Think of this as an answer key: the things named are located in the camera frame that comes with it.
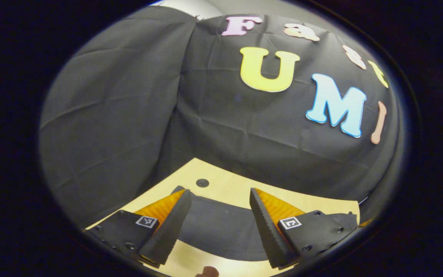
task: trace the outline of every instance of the white wall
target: white wall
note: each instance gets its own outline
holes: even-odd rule
[[[223,15],[220,10],[205,0],[162,0],[151,4],[151,6],[157,5],[178,9],[192,16],[198,15],[200,20]]]

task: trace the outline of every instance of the light wood surface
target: light wood surface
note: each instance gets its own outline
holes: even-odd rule
[[[210,183],[209,186],[198,187],[196,185],[198,179],[207,179]],[[241,177],[196,158],[120,209],[135,212],[168,196],[177,186],[190,189],[197,196],[247,209],[251,208],[249,195],[251,188],[254,187],[272,194],[304,212],[316,209],[325,214],[352,212],[357,215],[357,224],[360,222],[360,209],[357,201],[322,198],[288,191]],[[161,265],[158,269],[150,268],[173,277],[194,277],[201,273],[205,266],[215,267],[220,273],[220,277],[269,277],[292,268],[278,270],[277,268],[272,269],[268,261],[247,262],[225,259],[192,247],[180,240],[177,240],[165,265]]]

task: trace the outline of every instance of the orange soft gripper pad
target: orange soft gripper pad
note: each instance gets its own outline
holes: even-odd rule
[[[276,227],[278,227],[278,221],[280,221],[281,219],[288,219],[292,216],[305,214],[299,208],[294,207],[287,202],[272,196],[269,193],[256,188],[255,190],[261,198],[262,203],[264,203],[264,206],[266,207],[266,210],[268,211],[269,216],[271,216],[271,220],[276,225]]]
[[[183,189],[181,191],[178,191],[176,193],[172,193],[171,195],[162,198],[154,203],[149,204],[148,206],[143,207],[142,209],[137,210],[134,212],[135,214],[140,214],[144,216],[150,216],[154,217],[155,219],[158,219],[158,222],[160,223],[158,227],[162,225],[162,223],[165,221],[167,216],[170,214],[172,209],[174,208],[175,204],[181,198],[182,194],[186,190]]]

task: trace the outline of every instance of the light blue letter m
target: light blue letter m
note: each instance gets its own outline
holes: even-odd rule
[[[318,123],[325,123],[327,117],[324,110],[327,105],[331,126],[336,126],[341,118],[346,120],[341,123],[341,130],[352,137],[360,137],[360,124],[362,123],[363,103],[367,96],[361,90],[351,87],[345,97],[341,98],[334,80],[323,74],[312,74],[312,79],[317,83],[317,91],[313,108],[306,113],[306,117]]]

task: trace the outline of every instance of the black fabric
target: black fabric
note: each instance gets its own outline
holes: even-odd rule
[[[265,184],[315,196],[362,201],[383,176],[396,144],[398,116],[394,93],[378,80],[370,65],[362,70],[344,54],[339,34],[311,27],[320,41],[290,37],[285,23],[296,20],[259,16],[263,23],[243,36],[222,37],[225,17],[200,21],[183,62],[178,103],[159,162],[161,180],[196,157]],[[282,50],[300,56],[292,85],[281,93],[255,90],[240,78],[242,47],[269,50],[262,74],[275,78]],[[376,61],[363,47],[364,61]],[[367,95],[362,137],[345,135],[306,119],[316,84],[313,73],[330,76],[341,96],[350,87]],[[379,145],[370,142],[378,101],[387,107]]]
[[[178,186],[172,193],[182,190]],[[179,240],[204,252],[232,260],[265,261],[255,219],[250,209],[192,193],[192,204]]]
[[[153,170],[195,22],[171,8],[142,9],[93,38],[57,76],[39,149],[51,191],[81,228],[134,199]]]
[[[195,157],[300,193],[358,201],[369,195],[395,149],[396,88],[348,59],[343,44],[376,61],[348,37],[306,24],[320,37],[315,43],[283,33],[285,23],[300,21],[256,16],[263,23],[246,35],[222,37],[226,16],[197,23],[175,9],[148,7],[70,59],[44,104],[39,148],[49,187],[74,222],[102,219]],[[267,93],[244,84],[246,46],[269,50],[262,65],[269,78],[278,74],[277,50],[299,55],[292,85]],[[362,137],[306,119],[313,73],[332,77],[341,96],[352,86],[367,95]],[[374,145],[378,101],[387,116]]]

